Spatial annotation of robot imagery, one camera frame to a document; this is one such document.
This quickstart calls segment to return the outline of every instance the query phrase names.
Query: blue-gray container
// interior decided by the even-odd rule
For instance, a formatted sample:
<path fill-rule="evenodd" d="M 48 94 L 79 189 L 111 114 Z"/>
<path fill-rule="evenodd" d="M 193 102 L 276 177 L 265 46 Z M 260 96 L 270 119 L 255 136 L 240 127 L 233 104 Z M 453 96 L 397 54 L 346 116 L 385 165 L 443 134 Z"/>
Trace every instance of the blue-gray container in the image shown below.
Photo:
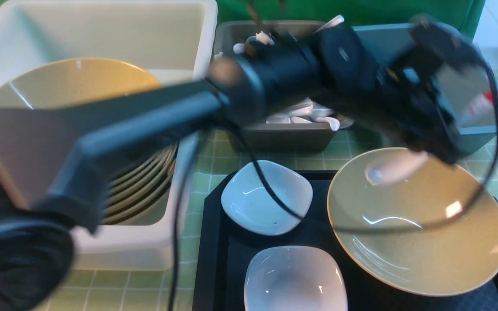
<path fill-rule="evenodd" d="M 412 39 L 409 35 L 409 27 L 411 24 L 392 24 L 392 25 L 373 25 L 373 26 L 358 26 L 354 30 L 358 34 L 362 43 L 367 47 L 376 59 L 383 64 L 388 64 L 391 60 L 399 55 L 401 51 L 412 45 Z M 458 30 L 446 25 L 446 27 L 455 33 Z M 455 105 L 447 105 L 447 108 L 452 111 L 457 111 L 464 107 L 475 94 L 466 94 L 462 87 L 453 87 L 448 90 L 451 92 L 451 98 L 461 100 L 462 106 L 455 108 Z M 459 147 L 467 154 L 471 154 L 482 148 L 490 140 L 495 137 L 495 118 L 487 116 L 476 122 L 476 126 L 470 126 L 460 129 Z"/>

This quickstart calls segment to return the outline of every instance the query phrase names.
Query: gray plastic bin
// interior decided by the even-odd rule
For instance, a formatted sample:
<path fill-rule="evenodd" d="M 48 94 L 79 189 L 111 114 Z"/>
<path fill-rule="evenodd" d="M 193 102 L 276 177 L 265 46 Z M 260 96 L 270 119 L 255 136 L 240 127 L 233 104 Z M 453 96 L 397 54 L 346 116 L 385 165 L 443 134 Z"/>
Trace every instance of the gray plastic bin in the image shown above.
<path fill-rule="evenodd" d="M 277 28 L 289 30 L 295 35 L 308 33 L 323 25 L 322 22 L 308 21 L 278 21 L 265 23 L 274 24 Z M 371 25 L 357 26 L 354 29 L 362 40 L 362 43 L 371 51 L 371 53 L 373 53 L 376 59 L 380 63 L 388 64 L 394 57 L 399 55 L 401 51 L 412 45 L 412 40 L 409 36 L 410 26 L 411 24 Z M 458 30 L 451 26 L 447 25 L 447 28 L 458 32 Z M 221 24 L 216 32 L 215 54 L 220 51 L 223 52 L 224 55 L 233 54 L 233 45 L 254 35 L 256 31 L 257 29 L 252 22 L 229 22 Z M 477 94 L 477 90 L 473 90 L 473 87 L 466 89 L 465 87 L 462 87 L 461 83 L 455 83 L 455 87 L 445 91 L 447 91 L 447 94 L 444 94 L 444 96 L 451 98 L 451 102 L 461 103 L 458 105 L 468 103 L 469 100 Z M 462 108 L 461 106 L 453 107 L 452 105 L 446 105 L 449 110 L 458 111 Z M 328 133 L 328 130 L 325 130 L 324 132 L 315 130 L 313 134 L 305 135 L 305 140 L 303 140 L 303 137 L 298 136 L 297 133 L 309 129 L 294 127 L 296 125 L 301 124 L 259 124 L 247 128 L 245 134 L 249 139 L 251 146 L 262 151 L 291 151 L 294 146 L 299 148 L 299 150 L 324 150 L 332 139 L 332 132 L 329 131 Z M 476 126 L 462 128 L 460 134 L 460 147 L 462 150 L 468 154 L 474 153 L 495 137 L 494 118 L 490 116 L 477 122 Z M 230 137 L 230 142 L 237 150 L 242 149 L 235 138 Z"/>
<path fill-rule="evenodd" d="M 274 25 L 280 31 L 294 35 L 308 34 L 320 28 L 323 22 L 305 20 L 266 21 L 265 25 Z M 232 47 L 243 43 L 248 37 L 257 33 L 255 23 L 251 21 L 227 22 L 216 29 L 214 54 L 233 55 Z M 249 145 L 259 152 L 320 152 L 330 144 L 335 132 L 329 124 L 255 124 L 243 129 L 243 135 Z M 245 151 L 235 136 L 228 133 L 228 139 L 234 150 Z"/>

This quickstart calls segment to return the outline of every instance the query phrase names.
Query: green cutting mat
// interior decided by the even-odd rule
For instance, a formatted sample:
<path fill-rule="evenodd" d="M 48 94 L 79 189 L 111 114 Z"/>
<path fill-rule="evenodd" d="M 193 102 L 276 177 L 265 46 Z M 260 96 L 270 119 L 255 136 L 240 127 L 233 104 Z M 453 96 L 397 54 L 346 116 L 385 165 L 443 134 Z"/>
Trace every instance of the green cutting mat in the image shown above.
<path fill-rule="evenodd" d="M 259 154 L 259 157 L 292 169 L 337 170 L 352 157 L 380 145 L 375 134 L 347 130 L 339 132 L 322 153 L 266 153 Z M 490 143 L 461 165 L 480 178 L 491 161 L 492 147 Z M 224 132 L 216 132 L 200 154 L 182 235 L 178 311 L 192 309 L 203 201 L 225 176 L 248 162 L 246 155 L 230 148 Z M 488 188 L 498 198 L 498 173 Z M 169 286 L 170 272 L 76 270 L 63 287 L 36 311 L 165 311 Z"/>

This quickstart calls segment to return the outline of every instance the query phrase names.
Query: white plastic bin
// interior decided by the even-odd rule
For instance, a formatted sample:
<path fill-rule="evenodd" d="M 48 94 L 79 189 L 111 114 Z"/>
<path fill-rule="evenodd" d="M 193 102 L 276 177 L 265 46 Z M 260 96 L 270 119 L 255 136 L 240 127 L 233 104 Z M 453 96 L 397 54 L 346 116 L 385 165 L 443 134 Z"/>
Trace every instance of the white plastic bin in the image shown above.
<path fill-rule="evenodd" d="M 40 65 L 74 57 L 127 61 L 164 85 L 202 77 L 212 55 L 216 17 L 214 0 L 10 0 L 0 8 L 0 85 Z M 164 217 L 149 226 L 100 226 L 95 237 L 73 230 L 76 268 L 172 267 L 172 216 L 196 142 L 194 135 L 180 144 Z M 187 198 L 183 203 L 182 229 Z"/>

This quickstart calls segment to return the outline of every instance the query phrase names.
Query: stacked plates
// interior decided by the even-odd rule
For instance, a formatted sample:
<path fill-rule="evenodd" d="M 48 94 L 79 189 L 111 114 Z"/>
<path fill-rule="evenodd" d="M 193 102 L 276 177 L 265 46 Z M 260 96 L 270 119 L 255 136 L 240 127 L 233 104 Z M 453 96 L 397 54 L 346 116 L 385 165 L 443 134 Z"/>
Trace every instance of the stacked plates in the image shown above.
<path fill-rule="evenodd" d="M 104 225 L 132 224 L 167 197 L 177 150 L 178 144 L 166 147 L 110 182 Z"/>

